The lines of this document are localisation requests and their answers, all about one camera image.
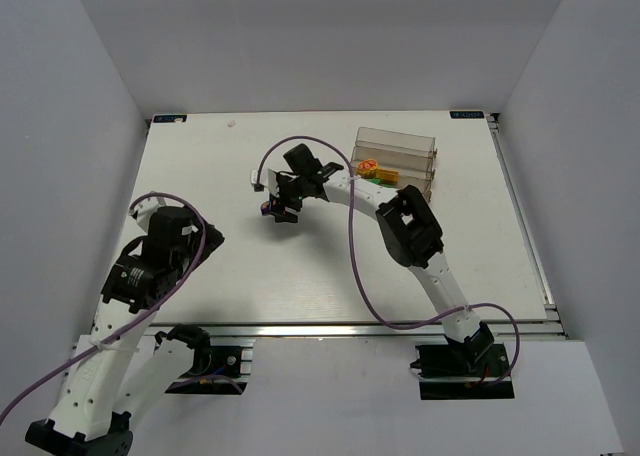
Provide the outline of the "purple rounded lego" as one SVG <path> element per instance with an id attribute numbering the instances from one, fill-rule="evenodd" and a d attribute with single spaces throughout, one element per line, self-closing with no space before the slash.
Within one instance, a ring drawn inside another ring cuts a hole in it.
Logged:
<path id="1" fill-rule="evenodd" d="M 261 214 L 263 216 L 267 216 L 271 214 L 271 203 L 270 202 L 264 202 L 261 206 L 260 206 L 260 210 L 261 210 Z"/>

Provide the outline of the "orange rounded lego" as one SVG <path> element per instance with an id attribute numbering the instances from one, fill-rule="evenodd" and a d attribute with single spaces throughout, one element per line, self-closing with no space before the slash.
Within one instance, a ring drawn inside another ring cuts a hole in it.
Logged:
<path id="1" fill-rule="evenodd" d="M 358 163 L 356 172 L 362 178 L 376 179 L 378 168 L 379 165 L 375 159 L 366 159 Z"/>

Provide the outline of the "yellow rectangular lego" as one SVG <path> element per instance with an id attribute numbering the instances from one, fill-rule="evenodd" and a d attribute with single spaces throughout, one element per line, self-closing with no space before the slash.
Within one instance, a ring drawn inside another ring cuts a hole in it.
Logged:
<path id="1" fill-rule="evenodd" d="M 399 173 L 393 170 L 378 168 L 375 178 L 378 179 L 381 184 L 396 185 L 399 181 Z"/>

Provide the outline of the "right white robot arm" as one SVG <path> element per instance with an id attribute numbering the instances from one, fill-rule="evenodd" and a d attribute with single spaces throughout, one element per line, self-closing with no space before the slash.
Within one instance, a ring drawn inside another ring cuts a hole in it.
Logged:
<path id="1" fill-rule="evenodd" d="M 445 257 L 443 230 L 422 193 L 387 188 L 335 162 L 322 164 L 305 144 L 284 154 L 287 171 L 258 170 L 256 191 L 269 191 L 261 211 L 277 223 L 296 223 L 303 201 L 341 204 L 376 221 L 390 257 L 410 271 L 437 311 L 452 357 L 471 374 L 494 343 L 488 325 L 469 306 Z"/>

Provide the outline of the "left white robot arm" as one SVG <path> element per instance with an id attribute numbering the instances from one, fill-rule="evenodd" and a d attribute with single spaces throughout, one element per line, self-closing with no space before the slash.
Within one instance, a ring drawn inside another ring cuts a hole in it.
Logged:
<path id="1" fill-rule="evenodd" d="M 132 377 L 127 369 L 157 303 L 173 293 L 224 241 L 187 207 L 155 206 L 133 214 L 143 235 L 114 262 L 90 335 L 92 354 L 78 363 L 48 417 L 25 440 L 51 455 L 125 455 L 134 427 L 180 376 L 205 361 L 209 334 L 178 324 L 159 336 L 156 353 Z"/>

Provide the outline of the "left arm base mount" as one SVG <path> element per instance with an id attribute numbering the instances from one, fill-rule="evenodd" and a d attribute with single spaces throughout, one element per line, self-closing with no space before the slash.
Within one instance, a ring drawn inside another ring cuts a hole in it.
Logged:
<path id="1" fill-rule="evenodd" d="M 239 396 L 248 384 L 252 360 L 250 346 L 213 345 L 166 393 Z"/>

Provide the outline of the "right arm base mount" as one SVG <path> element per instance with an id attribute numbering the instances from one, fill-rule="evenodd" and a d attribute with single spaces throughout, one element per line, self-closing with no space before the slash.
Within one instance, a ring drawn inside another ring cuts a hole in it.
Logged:
<path id="1" fill-rule="evenodd" d="M 475 366 L 470 366 L 447 345 L 416 347 L 417 358 L 409 371 L 419 382 L 423 401 L 511 400 L 515 398 L 503 344 L 493 344 Z"/>

